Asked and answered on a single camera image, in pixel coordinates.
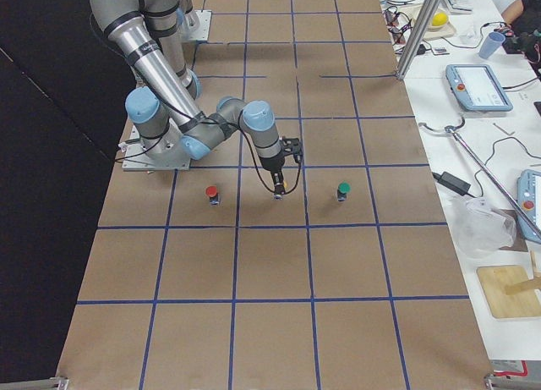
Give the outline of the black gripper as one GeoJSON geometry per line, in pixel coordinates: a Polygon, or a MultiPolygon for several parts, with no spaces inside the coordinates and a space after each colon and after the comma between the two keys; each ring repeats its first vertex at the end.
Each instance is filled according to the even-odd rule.
{"type": "Polygon", "coordinates": [[[270,172],[273,183],[273,194],[284,193],[284,178],[282,174],[282,168],[285,164],[285,158],[281,152],[277,153],[273,157],[259,156],[261,166],[264,170],[270,172]]]}

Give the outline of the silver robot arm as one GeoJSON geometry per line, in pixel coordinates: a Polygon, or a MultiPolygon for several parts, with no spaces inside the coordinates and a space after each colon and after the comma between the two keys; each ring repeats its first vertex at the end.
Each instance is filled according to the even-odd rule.
{"type": "Polygon", "coordinates": [[[178,0],[178,22],[189,30],[195,30],[199,27],[199,18],[194,10],[192,0],[178,0]]]}
{"type": "Polygon", "coordinates": [[[274,195],[285,195],[285,142],[269,103],[225,97],[210,116],[196,103],[198,80],[186,65],[181,35],[195,22],[192,0],[90,0],[90,6],[104,36],[122,50],[147,84],[147,94],[157,100],[156,109],[137,122],[143,139],[161,138],[174,122],[180,145],[198,160],[242,131],[270,173],[274,195]]]}

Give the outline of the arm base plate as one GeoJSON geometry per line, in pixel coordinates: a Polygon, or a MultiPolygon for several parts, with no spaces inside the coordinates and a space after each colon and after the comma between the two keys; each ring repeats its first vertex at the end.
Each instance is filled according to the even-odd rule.
{"type": "Polygon", "coordinates": [[[191,159],[180,145],[181,136],[177,125],[171,120],[169,130],[158,145],[146,152],[145,148],[150,148],[155,142],[140,139],[138,130],[132,125],[129,138],[134,139],[134,143],[126,142],[123,148],[122,170],[125,172],[189,170],[191,159]]]}
{"type": "Polygon", "coordinates": [[[192,10],[183,15],[181,37],[184,42],[207,42],[210,34],[212,12],[210,10],[192,10]]]}

